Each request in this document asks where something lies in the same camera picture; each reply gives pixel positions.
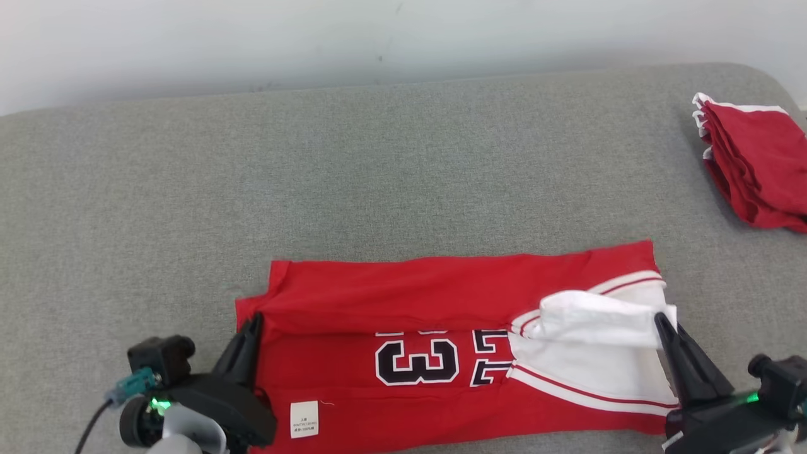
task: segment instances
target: folded red cloth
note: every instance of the folded red cloth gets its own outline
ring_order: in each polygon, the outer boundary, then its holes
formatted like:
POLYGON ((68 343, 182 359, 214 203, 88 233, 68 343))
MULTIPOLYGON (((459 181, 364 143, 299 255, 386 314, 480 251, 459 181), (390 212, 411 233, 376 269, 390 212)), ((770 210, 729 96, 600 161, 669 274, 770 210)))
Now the folded red cloth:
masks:
POLYGON ((807 137, 779 106, 717 103, 692 114, 711 146, 704 163, 734 212, 753 227, 807 233, 807 137))

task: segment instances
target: white wall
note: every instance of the white wall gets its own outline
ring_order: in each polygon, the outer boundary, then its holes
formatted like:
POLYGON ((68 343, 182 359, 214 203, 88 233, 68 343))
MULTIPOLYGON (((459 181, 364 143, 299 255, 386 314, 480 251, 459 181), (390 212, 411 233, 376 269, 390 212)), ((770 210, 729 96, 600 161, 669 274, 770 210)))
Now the white wall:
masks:
POLYGON ((807 105, 805 0, 1 0, 0 115, 684 61, 807 105))

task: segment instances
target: red fabric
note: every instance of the red fabric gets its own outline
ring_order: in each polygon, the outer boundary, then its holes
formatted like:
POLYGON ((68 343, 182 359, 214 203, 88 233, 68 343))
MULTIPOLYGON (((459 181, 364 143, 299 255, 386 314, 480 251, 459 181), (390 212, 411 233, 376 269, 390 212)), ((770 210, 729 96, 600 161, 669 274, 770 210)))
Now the red fabric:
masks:
POLYGON ((551 431, 663 433, 661 416, 578 406, 509 379, 506 370, 488 373, 488 385, 471 386, 478 361, 507 367, 513 360, 502 334, 542 297, 636 271, 658 271, 649 241, 561 256, 274 262, 268 293, 236 302, 239 325, 264 315, 256 386, 278 417, 274 444, 253 454, 389 452, 551 431), (438 330, 448 332, 417 332, 438 330), (481 330, 500 334, 487 339, 490 351, 475 343, 481 330), (437 338, 456 346, 455 378, 380 380, 378 353, 388 343, 402 341, 397 368, 412 365, 412 354, 442 367, 429 355, 437 338), (292 439, 290 406, 301 401, 319 402, 319 434, 292 439))
POLYGON ((807 233, 807 137, 780 111, 742 111, 704 102, 712 145, 705 159, 721 194, 743 221, 807 233))

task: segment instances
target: black cable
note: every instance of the black cable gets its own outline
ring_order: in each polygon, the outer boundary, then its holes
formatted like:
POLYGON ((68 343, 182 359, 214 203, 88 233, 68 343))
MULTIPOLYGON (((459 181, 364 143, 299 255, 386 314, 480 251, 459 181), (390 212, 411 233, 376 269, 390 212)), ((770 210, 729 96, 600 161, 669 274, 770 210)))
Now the black cable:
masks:
POLYGON ((80 454, 82 449, 84 449, 84 443, 87 442, 87 437, 90 436, 90 432, 93 430, 93 426, 98 421, 98 418, 101 417, 101 413, 103 413, 104 410, 109 408, 110 405, 112 405, 112 401, 106 401, 106 402, 103 403, 102 406, 100 406, 95 411, 95 414, 93 415, 93 418, 87 424, 87 428, 84 429, 84 433, 82 434, 82 438, 80 440, 78 440, 78 446, 76 446, 75 454, 80 454))

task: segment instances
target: red stripe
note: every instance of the red stripe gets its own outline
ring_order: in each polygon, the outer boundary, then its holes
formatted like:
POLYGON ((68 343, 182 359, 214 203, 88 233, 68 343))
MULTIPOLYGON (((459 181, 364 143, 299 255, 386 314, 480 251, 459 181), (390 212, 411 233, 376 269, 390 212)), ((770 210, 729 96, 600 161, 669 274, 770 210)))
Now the red stripe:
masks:
POLYGON ((582 394, 582 395, 588 396, 588 397, 593 397, 593 398, 601 400, 601 401, 615 402, 615 403, 619 403, 619 404, 642 404, 642 405, 657 406, 657 407, 668 408, 668 409, 674 409, 674 408, 679 407, 678 404, 663 404, 661 402, 653 402, 653 401, 641 401, 641 400, 631 400, 631 399, 615 399, 613 397, 598 396, 596 394, 587 393, 586 391, 583 391, 581 389, 572 388, 571 386, 564 385, 563 383, 558 383, 555 380, 551 380, 549 378, 546 378, 545 376, 541 376, 541 375, 537 374, 536 372, 533 372, 531 370, 525 369, 525 368, 521 367, 518 364, 516 364, 515 368, 522 371, 522 372, 526 372, 529 375, 534 376, 535 378, 538 378, 539 380, 545 381, 546 383, 550 383, 552 385, 559 386, 559 387, 561 387, 563 389, 566 389, 566 390, 569 390, 569 391, 571 391, 573 393, 582 394))
POLYGON ((519 331, 518 335, 520 335, 520 336, 523 338, 523 337, 524 337, 524 328, 526 328, 526 327, 527 327, 527 324, 528 324, 528 323, 530 323, 530 322, 535 322, 535 321, 536 321, 537 319, 539 319, 539 318, 541 318, 541 316, 540 316, 540 315, 539 315, 539 316, 537 316, 537 317, 532 317, 532 318, 530 318, 528 321, 526 321, 526 322, 524 323, 524 325, 521 325, 521 331, 519 331))
POLYGON ((660 278, 660 277, 646 277, 645 279, 639 279, 639 280, 635 280, 634 282, 628 282, 627 284, 617 285, 617 286, 616 286, 616 287, 614 287, 614 288, 610 288, 609 290, 606 290, 606 291, 604 291, 604 292, 600 293, 600 295, 607 295, 607 294, 609 294, 610 292, 614 292, 614 291, 616 291, 616 290, 619 290, 620 288, 627 287, 627 286, 629 286, 629 285, 639 284, 639 283, 641 283, 641 282, 648 282, 648 281, 651 281, 651 280, 661 280, 661 281, 664 281, 664 280, 663 280, 662 278, 660 278))

